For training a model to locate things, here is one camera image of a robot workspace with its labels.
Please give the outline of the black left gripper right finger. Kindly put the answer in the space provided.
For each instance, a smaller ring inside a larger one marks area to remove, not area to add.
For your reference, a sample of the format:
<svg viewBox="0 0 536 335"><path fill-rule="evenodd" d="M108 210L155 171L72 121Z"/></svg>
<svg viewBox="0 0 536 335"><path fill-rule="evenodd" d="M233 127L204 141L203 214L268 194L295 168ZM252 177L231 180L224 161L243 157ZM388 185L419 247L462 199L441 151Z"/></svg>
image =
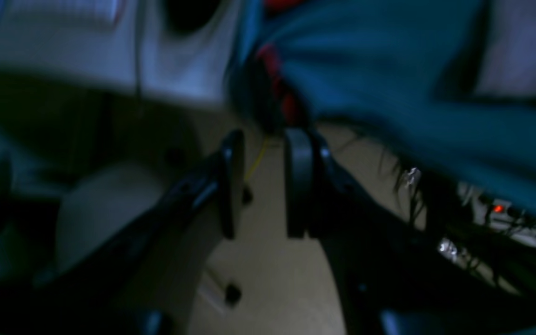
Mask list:
<svg viewBox="0 0 536 335"><path fill-rule="evenodd" d="M434 335L436 316L409 265L408 227L333 158L316 131L285 131L287 233L319 241L349 335Z"/></svg>

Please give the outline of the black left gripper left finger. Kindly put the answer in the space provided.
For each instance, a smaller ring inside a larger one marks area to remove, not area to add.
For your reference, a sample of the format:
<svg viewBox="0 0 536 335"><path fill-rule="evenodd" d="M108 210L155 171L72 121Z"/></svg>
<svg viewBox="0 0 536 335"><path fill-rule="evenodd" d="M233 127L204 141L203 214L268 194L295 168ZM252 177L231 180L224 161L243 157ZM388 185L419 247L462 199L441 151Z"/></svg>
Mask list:
<svg viewBox="0 0 536 335"><path fill-rule="evenodd" d="M176 247L192 218L219 202L219 237L233 238L244 189L244 133L237 129L178 181L167 185L147 166L125 162L83 178L62 197L55 261L38 288L104 298L134 277L163 233Z"/></svg>

